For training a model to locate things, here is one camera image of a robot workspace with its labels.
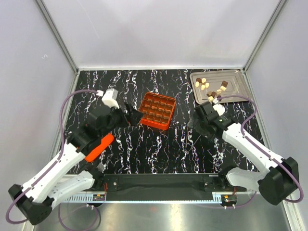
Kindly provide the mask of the orange chocolate box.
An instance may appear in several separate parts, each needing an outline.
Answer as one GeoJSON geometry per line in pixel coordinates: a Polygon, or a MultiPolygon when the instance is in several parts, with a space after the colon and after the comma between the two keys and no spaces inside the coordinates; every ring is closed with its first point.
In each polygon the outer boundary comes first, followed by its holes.
{"type": "Polygon", "coordinates": [[[160,130],[168,130],[176,108],[174,98],[147,92],[139,111],[143,113],[140,123],[160,130]]]}

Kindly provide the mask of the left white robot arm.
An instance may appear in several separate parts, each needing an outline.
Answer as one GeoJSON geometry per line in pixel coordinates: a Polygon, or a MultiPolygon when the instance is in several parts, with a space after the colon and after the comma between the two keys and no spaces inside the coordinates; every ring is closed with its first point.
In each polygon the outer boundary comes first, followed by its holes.
{"type": "Polygon", "coordinates": [[[126,112],[110,103],[99,103],[89,109],[89,114],[78,129],[73,131],[60,152],[33,178],[26,183],[13,184],[8,193],[26,220],[37,225],[52,210],[71,195],[86,190],[100,190],[104,179],[98,170],[84,170],[60,183],[62,177],[78,162],[94,161],[114,140],[111,131],[116,128],[136,126],[143,113],[125,103],[126,112]]]}

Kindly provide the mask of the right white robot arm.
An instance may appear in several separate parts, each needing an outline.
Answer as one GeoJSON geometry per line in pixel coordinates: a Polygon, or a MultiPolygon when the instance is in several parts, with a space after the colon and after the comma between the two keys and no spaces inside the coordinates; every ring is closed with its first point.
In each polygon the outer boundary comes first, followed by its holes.
{"type": "Polygon", "coordinates": [[[222,138],[256,166],[256,172],[232,166],[219,172],[216,182],[222,190],[246,188],[260,193],[270,204],[278,205],[299,189],[296,160],[285,159],[258,142],[242,124],[225,115],[221,104],[206,102],[196,106],[188,126],[208,139],[222,138]]]}

